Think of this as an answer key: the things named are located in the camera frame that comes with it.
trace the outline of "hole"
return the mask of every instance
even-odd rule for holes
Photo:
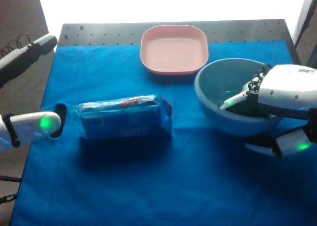
[[[57,131],[50,134],[51,138],[57,138],[63,132],[63,128],[65,125],[65,119],[66,119],[66,113],[67,113],[67,107],[64,104],[57,104],[54,112],[59,115],[60,120],[61,120],[61,124],[60,124],[60,127]]]

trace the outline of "white backdrop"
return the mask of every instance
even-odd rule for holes
[[[304,0],[41,0],[49,32],[63,23],[285,19],[293,41]]]

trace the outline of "bowl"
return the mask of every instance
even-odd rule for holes
[[[263,65],[249,59],[227,58],[209,63],[198,72],[195,91],[215,128],[236,136],[252,136],[272,129],[282,120],[274,115],[270,118],[248,117],[218,108],[219,104],[238,94]]]
[[[198,72],[208,60],[206,35],[190,25],[160,25],[141,39],[141,61],[151,72],[187,75]]]

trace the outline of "blue package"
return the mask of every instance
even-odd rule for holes
[[[159,94],[82,103],[71,113],[91,140],[171,134],[172,129],[172,106]]]

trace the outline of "perforated metal plate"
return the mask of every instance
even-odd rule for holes
[[[149,28],[184,24],[201,29],[208,43],[285,40],[295,64],[300,64],[293,41],[283,19],[234,20],[166,23],[64,24],[58,46],[100,46],[140,44]]]

